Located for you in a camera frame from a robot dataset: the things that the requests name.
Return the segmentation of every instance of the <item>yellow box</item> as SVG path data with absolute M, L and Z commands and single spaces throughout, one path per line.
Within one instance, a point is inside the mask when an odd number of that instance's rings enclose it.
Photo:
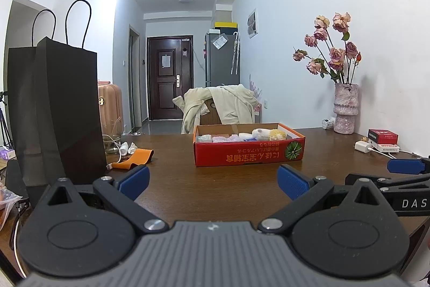
M 215 22 L 215 26 L 214 27 L 232 27 L 232 28 L 237 28 L 237 23 L 236 22 Z

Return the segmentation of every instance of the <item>flower vase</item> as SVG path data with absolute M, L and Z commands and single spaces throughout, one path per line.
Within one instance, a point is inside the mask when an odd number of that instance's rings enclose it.
M 352 134 L 355 128 L 355 116 L 358 115 L 358 84 L 335 84 L 335 107 L 337 114 L 335 132 Z

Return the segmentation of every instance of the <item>paper notice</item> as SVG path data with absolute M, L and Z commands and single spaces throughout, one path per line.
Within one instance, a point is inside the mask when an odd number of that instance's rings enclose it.
M 163 68 L 169 68 L 170 67 L 170 56 L 169 55 L 163 56 L 163 58 L 161 59 L 161 65 L 163 66 Z
M 217 49 L 221 49 L 225 43 L 228 42 L 228 39 L 224 36 L 220 36 L 218 39 L 214 40 L 212 43 Z

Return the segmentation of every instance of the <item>gray gripper base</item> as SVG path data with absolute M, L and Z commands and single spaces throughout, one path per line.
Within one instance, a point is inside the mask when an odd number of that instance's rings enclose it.
M 257 233 L 249 222 L 177 222 L 171 231 L 144 236 L 121 265 L 98 276 L 57 280 L 33 273 L 20 286 L 407 287 L 408 284 L 395 275 L 369 281 L 322 275 L 298 260 L 282 237 Z

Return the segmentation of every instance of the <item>orange strap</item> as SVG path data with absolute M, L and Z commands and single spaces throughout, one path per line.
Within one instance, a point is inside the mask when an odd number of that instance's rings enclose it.
M 116 169 L 131 169 L 141 164 L 147 164 L 151 161 L 153 154 L 154 150 L 137 149 L 128 160 L 121 163 L 112 163 L 111 166 Z

